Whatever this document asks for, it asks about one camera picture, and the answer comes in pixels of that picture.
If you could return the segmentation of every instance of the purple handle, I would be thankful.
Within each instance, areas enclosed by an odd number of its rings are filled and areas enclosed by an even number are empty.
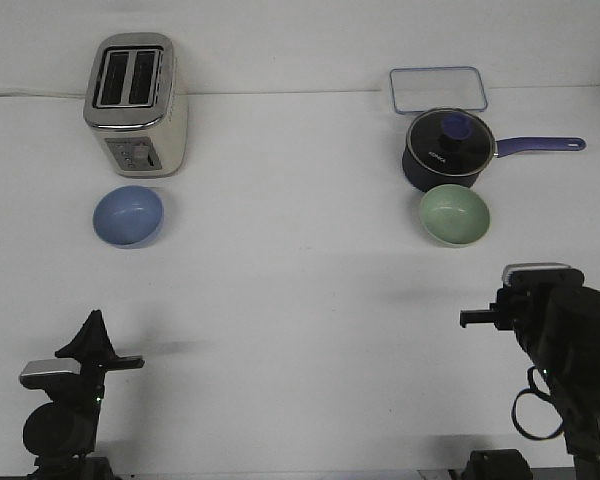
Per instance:
[[[498,140],[496,144],[498,157],[525,150],[579,151],[587,146],[583,139],[577,137],[516,137]]]

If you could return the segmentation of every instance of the white tabletop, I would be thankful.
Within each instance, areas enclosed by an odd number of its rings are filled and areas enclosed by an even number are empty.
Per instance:
[[[600,87],[489,99],[498,138],[588,147],[495,159],[474,186],[491,229],[450,249],[418,223],[410,119],[386,92],[192,96],[183,168],[139,181],[113,173],[81,100],[0,98],[0,474],[33,469],[22,425],[46,401],[19,372],[95,308],[147,362],[107,376],[98,451],[120,473],[457,467],[474,448],[569,465],[562,439],[510,423],[530,365],[513,334],[458,319],[508,263],[570,263],[600,289]],[[165,203],[144,249],[91,227],[127,184]],[[521,405],[539,433],[549,411]]]

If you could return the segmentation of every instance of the white backdrop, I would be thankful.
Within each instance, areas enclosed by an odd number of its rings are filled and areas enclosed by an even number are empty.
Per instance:
[[[108,35],[157,31],[192,93],[377,89],[392,67],[600,85],[600,0],[0,0],[0,89],[83,93]]]

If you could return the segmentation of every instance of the saucepan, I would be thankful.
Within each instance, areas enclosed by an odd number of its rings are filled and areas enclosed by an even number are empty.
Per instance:
[[[471,187],[493,157],[529,150],[579,151],[577,137],[516,137],[496,141],[475,115],[458,108],[420,114],[407,132],[402,168],[414,187],[427,192],[442,184]]]

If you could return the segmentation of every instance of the toaster slot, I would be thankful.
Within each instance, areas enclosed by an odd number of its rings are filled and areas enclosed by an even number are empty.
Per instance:
[[[109,49],[100,74],[96,108],[152,107],[158,89],[160,48]]]

